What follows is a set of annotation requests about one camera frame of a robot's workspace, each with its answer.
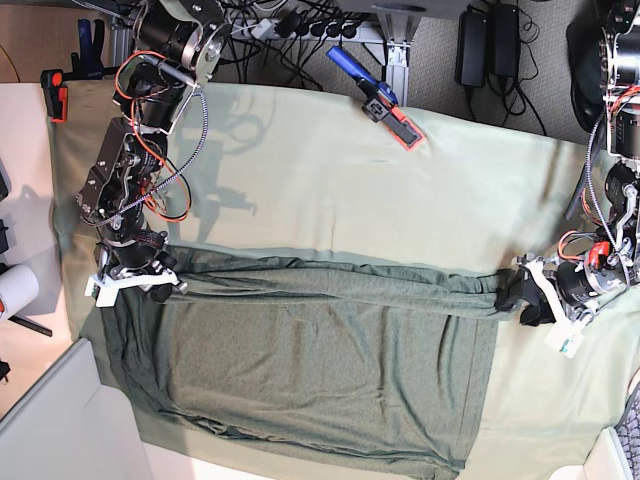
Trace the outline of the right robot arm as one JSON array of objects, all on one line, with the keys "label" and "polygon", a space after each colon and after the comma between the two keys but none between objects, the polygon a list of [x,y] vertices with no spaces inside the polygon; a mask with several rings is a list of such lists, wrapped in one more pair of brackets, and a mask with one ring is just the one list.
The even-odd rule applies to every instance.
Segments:
[{"label": "right robot arm", "polygon": [[180,166],[168,156],[168,137],[188,103],[207,103],[210,79],[231,33],[218,1],[141,1],[133,24],[134,47],[114,75],[119,116],[107,128],[94,165],[76,196],[82,221],[99,236],[97,271],[85,294],[97,307],[115,305],[119,293],[139,288],[162,303],[187,284],[167,251],[168,234],[153,230],[145,212],[167,222],[159,194],[188,182],[188,158]]}]

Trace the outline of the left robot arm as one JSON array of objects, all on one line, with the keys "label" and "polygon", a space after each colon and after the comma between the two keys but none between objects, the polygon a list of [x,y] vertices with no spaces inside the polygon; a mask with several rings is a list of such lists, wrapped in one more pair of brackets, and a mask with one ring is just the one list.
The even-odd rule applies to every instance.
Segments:
[{"label": "left robot arm", "polygon": [[517,276],[495,304],[508,311],[525,301],[521,324],[550,325],[546,345],[568,358],[599,313],[639,283],[638,2],[613,2],[601,26],[601,107],[564,213],[581,207],[595,228],[566,232],[550,257],[514,258]]}]

